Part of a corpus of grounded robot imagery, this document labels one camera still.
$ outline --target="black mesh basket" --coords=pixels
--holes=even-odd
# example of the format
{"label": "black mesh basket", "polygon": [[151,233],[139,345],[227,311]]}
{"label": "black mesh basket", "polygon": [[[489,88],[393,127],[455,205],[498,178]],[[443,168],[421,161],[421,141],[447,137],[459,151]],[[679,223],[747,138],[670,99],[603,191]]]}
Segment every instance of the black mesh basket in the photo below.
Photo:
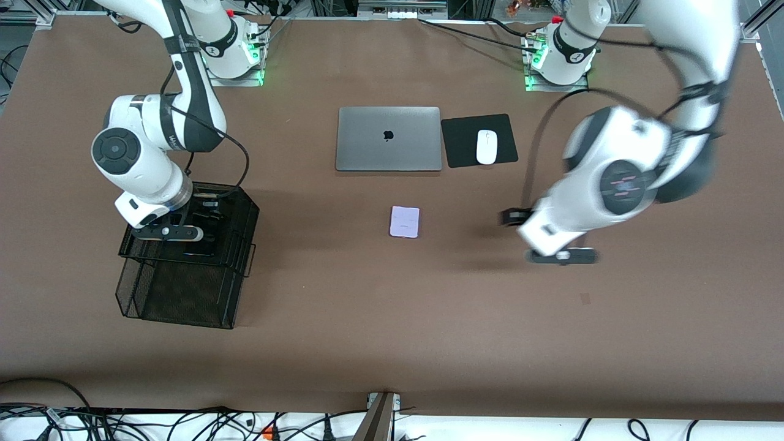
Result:
{"label": "black mesh basket", "polygon": [[199,227],[198,242],[138,239],[130,227],[120,247],[125,257],[117,302],[125,317],[155,322],[232,329],[245,277],[252,264],[253,232],[259,207],[231,186],[194,182],[185,207],[151,224]]}

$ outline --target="computer mouse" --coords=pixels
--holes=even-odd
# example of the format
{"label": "computer mouse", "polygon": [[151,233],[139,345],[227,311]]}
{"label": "computer mouse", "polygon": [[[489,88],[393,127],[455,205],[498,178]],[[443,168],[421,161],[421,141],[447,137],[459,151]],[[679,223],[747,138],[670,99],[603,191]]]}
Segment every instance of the computer mouse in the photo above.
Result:
{"label": "computer mouse", "polygon": [[489,166],[498,155],[498,135],[492,130],[477,133],[477,162]]}

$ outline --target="silver laptop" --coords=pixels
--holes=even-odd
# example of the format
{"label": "silver laptop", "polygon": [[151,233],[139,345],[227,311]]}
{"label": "silver laptop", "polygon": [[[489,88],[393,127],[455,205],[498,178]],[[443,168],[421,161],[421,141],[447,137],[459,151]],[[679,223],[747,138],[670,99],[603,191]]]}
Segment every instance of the silver laptop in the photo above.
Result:
{"label": "silver laptop", "polygon": [[441,170],[438,108],[340,108],[338,171]]}

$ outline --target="mouse pad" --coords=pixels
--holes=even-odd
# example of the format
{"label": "mouse pad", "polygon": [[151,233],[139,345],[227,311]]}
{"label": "mouse pad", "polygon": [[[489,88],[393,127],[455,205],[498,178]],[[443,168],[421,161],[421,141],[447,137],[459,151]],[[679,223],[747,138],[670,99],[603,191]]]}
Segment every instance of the mouse pad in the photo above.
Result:
{"label": "mouse pad", "polygon": [[496,164],[517,161],[517,147],[514,145],[509,115],[442,119],[441,132],[444,135],[446,160],[450,168],[480,165],[477,161],[477,134],[480,130],[492,130],[498,135]]}

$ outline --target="table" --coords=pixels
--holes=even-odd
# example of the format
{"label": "table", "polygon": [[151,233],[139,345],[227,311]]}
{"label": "table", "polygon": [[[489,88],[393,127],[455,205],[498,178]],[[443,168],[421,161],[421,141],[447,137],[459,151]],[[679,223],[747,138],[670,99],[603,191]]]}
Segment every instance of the table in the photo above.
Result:
{"label": "table", "polygon": [[[520,53],[413,20],[294,21],[264,86],[216,91],[261,209],[238,327],[225,331],[121,316],[120,191],[89,146],[111,101],[156,93],[169,62],[148,28],[58,17],[35,33],[0,119],[0,377],[59,377],[93,406],[323,412],[393,389],[423,414],[778,419],[784,124],[755,47],[739,56],[713,182],[591,232],[600,264],[536,266],[496,226],[520,203],[532,134],[560,96],[524,91]],[[656,111],[677,93],[656,54],[634,48],[605,47],[590,84]],[[562,176],[575,125],[609,104],[581,94],[558,111],[535,194]],[[352,105],[507,113],[521,160],[338,173],[338,108]],[[230,184],[242,164],[225,142],[197,155],[192,177]],[[422,209],[419,239],[388,236],[393,205]],[[77,404],[52,387],[0,393]]]}

